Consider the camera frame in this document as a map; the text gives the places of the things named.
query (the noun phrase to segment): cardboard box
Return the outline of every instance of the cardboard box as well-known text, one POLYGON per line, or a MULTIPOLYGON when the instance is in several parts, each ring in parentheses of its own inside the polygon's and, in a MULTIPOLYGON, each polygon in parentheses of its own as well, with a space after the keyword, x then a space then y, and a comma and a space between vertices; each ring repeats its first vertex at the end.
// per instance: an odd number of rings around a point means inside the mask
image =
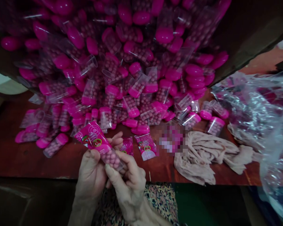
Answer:
MULTIPOLYGON (((241 69, 283 39, 283 0, 232 0, 213 37, 230 57, 217 69, 211 85, 241 69)), ((24 51, 8 52, 0 46, 0 73, 16 80, 19 73, 13 61, 24 54, 24 51)))

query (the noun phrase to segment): pink wrapper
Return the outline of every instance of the pink wrapper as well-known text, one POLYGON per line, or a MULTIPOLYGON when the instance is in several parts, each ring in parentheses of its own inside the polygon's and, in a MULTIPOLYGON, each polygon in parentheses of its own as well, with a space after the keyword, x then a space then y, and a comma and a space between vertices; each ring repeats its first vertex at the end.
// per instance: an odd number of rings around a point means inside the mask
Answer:
POLYGON ((93 121, 87 124, 74 137, 89 149, 97 150, 105 164, 109 164, 117 171, 123 168, 123 163, 96 122, 93 121))
POLYGON ((120 148, 121 152, 133 156, 133 139, 132 137, 123 138, 123 146, 120 148))
POLYGON ((134 136, 138 144, 143 161, 154 158, 157 156, 156 145, 150 134, 142 136, 134 136))

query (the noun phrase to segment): clear plastic bag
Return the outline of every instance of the clear plastic bag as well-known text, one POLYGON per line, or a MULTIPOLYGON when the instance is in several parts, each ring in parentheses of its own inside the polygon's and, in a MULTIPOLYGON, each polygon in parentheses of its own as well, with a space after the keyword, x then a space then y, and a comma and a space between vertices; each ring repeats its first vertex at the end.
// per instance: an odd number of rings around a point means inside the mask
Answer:
POLYGON ((283 72, 256 77, 235 73, 213 86, 212 92, 230 110, 231 133, 264 155, 262 186, 283 217, 283 72))

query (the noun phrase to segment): hand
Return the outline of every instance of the hand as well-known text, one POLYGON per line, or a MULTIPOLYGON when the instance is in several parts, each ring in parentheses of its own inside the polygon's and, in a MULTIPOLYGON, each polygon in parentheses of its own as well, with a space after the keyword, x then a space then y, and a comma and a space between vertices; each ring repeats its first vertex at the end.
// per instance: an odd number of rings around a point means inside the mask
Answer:
MULTIPOLYGON (((122 136, 123 132, 119 132, 107 140, 112 147, 119 150, 123 145, 122 136)), ((104 163, 99 162, 100 158, 100 153, 97 150, 87 150, 84 153, 75 190, 77 198, 88 201, 97 201, 100 198, 107 180, 104 163)))
POLYGON ((146 173, 138 167, 135 159, 123 152, 116 151, 124 166, 124 180, 119 172, 105 165, 107 176, 115 188, 116 197, 126 222, 133 224, 141 218, 141 208, 144 203, 146 188, 146 173))

